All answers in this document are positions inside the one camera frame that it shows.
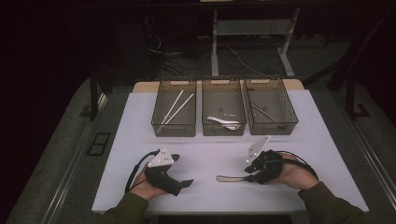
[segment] olive green sleeve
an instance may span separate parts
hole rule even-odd
[[[335,197],[323,182],[300,191],[299,196],[305,202],[311,224],[368,223],[366,215],[358,207]]]
[[[100,219],[100,224],[107,223],[141,223],[149,202],[135,194],[126,193],[119,204],[107,210]]]

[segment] desk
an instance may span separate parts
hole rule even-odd
[[[273,136],[265,150],[287,150],[308,163],[338,197],[363,211],[368,207],[318,112],[309,91],[298,80],[285,80],[299,119],[291,135]],[[137,83],[128,98],[107,160],[92,211],[103,213],[120,201],[134,165],[150,151],[169,147],[180,155],[169,170],[176,180],[194,179],[175,197],[163,195],[150,202],[147,215],[290,214],[305,210],[296,189],[248,182],[220,183],[216,175],[243,176],[248,146],[261,136],[207,137],[202,134],[200,85],[197,88],[195,137],[158,138],[150,125],[158,83]]]

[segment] person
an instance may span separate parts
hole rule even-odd
[[[297,158],[292,155],[285,153],[281,155],[286,159],[297,161]],[[149,201],[166,193],[162,189],[153,187],[145,179],[143,170],[136,177],[135,186],[123,196],[116,207],[107,210],[102,215],[100,223],[141,223]],[[358,207],[335,197],[323,182],[300,166],[284,163],[279,178],[267,184],[274,183],[283,183],[300,190],[298,194],[304,201],[312,224],[368,223],[366,215]]]

